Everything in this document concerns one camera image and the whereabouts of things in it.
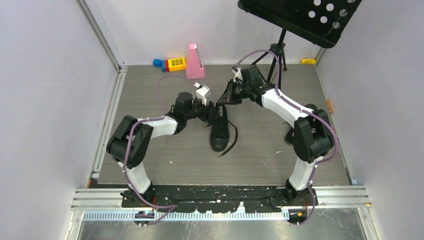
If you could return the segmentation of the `black canvas shoe with laces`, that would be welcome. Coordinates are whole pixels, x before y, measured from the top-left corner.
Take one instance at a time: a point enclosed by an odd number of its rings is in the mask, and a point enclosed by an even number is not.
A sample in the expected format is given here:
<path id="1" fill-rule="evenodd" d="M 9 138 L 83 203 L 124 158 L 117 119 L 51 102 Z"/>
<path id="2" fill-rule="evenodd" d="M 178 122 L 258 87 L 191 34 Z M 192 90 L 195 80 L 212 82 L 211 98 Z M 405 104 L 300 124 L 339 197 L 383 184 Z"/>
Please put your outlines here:
<path id="1" fill-rule="evenodd" d="M 229 120 L 226 106 L 220 105 L 218 109 L 221 110 L 222 115 L 220 115 L 217 119 L 213 120 L 205 127 L 207 128 L 211 126 L 209 136 L 210 147 L 213 151 L 220 152 L 218 157 L 223 157 L 236 145 L 239 138 L 239 131 L 238 128 Z M 228 145 L 230 141 L 229 125 L 234 128 L 235 132 L 234 141 L 230 145 Z"/>

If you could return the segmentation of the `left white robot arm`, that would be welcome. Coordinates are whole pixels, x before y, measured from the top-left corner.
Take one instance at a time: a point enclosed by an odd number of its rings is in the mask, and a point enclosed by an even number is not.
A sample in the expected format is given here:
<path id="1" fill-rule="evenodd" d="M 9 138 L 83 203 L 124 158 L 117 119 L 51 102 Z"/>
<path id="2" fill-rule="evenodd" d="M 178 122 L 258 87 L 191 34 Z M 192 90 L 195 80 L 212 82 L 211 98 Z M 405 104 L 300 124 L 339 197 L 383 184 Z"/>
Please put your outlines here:
<path id="1" fill-rule="evenodd" d="M 107 143 L 106 152 L 123 170 L 129 187 L 135 191 L 136 203 L 148 207 L 154 199 L 153 193 L 148 190 L 152 182 L 143 165 L 150 140 L 179 134 L 189 120 L 199 119 L 211 124 L 219 116 L 219 110 L 212 101 L 203 104 L 191 93 L 181 92 L 170 111 L 162 117 L 142 119 L 126 115 L 121 120 Z"/>

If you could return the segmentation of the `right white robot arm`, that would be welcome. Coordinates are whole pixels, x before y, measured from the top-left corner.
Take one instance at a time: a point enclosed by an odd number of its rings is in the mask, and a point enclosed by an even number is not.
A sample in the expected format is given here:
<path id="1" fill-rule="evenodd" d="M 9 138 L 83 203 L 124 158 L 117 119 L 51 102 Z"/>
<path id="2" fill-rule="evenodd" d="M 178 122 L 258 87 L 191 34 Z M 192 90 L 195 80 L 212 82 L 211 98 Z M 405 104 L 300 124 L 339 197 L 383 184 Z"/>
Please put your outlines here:
<path id="1" fill-rule="evenodd" d="M 304 190 L 311 186 L 319 162 L 336 144 L 329 116 L 322 109 L 300 105 L 274 83 L 265 82 L 255 65 L 243 68 L 235 65 L 232 71 L 234 78 L 228 81 L 218 105 L 238 105 L 249 99 L 277 114 L 293 129 L 292 146 L 297 159 L 286 181 L 285 198 L 291 205 L 299 205 L 306 197 Z"/>

